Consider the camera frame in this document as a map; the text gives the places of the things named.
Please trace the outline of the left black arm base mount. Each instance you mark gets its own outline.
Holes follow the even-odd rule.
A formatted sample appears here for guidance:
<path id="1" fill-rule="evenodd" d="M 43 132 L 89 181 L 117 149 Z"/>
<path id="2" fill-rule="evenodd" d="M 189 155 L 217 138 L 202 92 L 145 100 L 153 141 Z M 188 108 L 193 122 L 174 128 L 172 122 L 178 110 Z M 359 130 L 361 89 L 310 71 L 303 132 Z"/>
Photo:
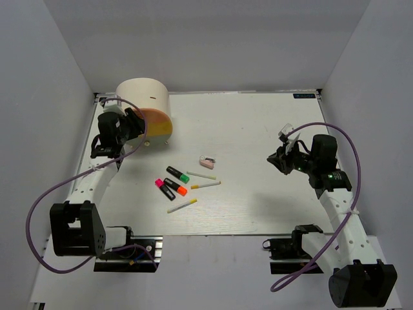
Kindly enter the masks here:
<path id="1" fill-rule="evenodd" d="M 155 273 L 161 261 L 162 236 L 131 236 L 126 249 L 110 251 L 96 258 L 94 272 Z"/>

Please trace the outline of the pink white mini stapler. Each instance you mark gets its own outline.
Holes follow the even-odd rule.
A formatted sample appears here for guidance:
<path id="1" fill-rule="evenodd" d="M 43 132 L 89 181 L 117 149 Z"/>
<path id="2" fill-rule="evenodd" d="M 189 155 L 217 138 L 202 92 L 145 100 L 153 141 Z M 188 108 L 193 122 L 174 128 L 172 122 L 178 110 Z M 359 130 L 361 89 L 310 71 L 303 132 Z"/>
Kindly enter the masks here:
<path id="1" fill-rule="evenodd" d="M 199 157 L 199 164 L 202 167 L 208 168 L 212 170 L 215 166 L 216 160 L 214 158 L 208 156 L 200 156 Z"/>

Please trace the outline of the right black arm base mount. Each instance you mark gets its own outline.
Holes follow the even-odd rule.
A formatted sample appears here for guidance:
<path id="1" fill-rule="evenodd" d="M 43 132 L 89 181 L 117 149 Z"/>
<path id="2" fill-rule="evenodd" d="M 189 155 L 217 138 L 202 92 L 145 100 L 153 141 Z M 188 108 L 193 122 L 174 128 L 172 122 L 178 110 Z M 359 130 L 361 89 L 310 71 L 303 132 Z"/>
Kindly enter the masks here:
<path id="1" fill-rule="evenodd" d="M 262 243 L 269 252 L 270 273 L 274 275 L 290 274 L 299 271 L 310 262 L 312 257 L 301 249 L 294 249 L 291 238 L 270 238 Z"/>

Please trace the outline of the green cap black highlighter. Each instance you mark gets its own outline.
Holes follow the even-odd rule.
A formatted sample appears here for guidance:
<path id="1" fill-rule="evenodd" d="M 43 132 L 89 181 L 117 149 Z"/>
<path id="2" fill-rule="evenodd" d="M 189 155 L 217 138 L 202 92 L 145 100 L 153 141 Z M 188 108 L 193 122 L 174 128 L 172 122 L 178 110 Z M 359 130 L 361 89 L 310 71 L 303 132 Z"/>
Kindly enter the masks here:
<path id="1" fill-rule="evenodd" d="M 186 174 L 173 168 L 172 166 L 168 166 L 166 168 L 166 171 L 185 184 L 187 184 L 190 181 L 190 178 Z"/>

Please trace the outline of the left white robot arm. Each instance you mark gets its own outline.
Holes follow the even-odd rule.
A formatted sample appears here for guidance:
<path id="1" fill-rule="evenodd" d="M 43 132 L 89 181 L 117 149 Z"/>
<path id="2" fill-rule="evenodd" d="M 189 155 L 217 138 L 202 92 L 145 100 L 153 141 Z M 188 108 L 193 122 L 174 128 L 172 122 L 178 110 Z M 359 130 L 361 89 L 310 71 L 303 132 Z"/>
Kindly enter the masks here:
<path id="1" fill-rule="evenodd" d="M 91 144 L 92 170 L 81 178 L 63 203 L 50 209 L 54 252 L 58 256 L 101 256 L 107 247 L 123 258 L 136 251 L 136 241 L 123 227 L 105 228 L 98 205 L 112 178 L 118 173 L 127 141 L 145 133 L 145 121 L 131 108 L 125 112 L 104 112 L 98 116 L 99 134 Z"/>

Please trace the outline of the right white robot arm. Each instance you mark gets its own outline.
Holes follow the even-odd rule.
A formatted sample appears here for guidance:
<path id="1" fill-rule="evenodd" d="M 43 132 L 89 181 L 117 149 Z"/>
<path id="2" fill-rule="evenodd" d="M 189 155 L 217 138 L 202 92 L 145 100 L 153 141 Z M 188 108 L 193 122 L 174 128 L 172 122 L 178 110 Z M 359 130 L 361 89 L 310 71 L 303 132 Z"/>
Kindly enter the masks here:
<path id="1" fill-rule="evenodd" d="M 375 252 L 352 206 L 352 186 L 337 167 L 336 139 L 315 135 L 309 153 L 301 152 L 297 141 L 282 142 L 267 161 L 285 175 L 298 171 L 308 176 L 334 230 L 330 241 L 317 225 L 298 225 L 288 249 L 298 257 L 309 256 L 329 274 L 329 295 L 336 307 L 384 307 L 398 275 Z"/>

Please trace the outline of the yellow organizer drawer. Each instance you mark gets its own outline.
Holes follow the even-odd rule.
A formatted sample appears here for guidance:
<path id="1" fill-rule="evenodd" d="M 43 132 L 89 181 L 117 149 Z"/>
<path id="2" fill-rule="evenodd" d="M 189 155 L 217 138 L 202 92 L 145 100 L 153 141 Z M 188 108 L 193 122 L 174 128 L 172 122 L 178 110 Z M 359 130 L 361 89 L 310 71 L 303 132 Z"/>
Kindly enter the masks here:
<path id="1" fill-rule="evenodd" d="M 148 118 L 147 136 L 171 135 L 173 125 L 170 118 Z"/>

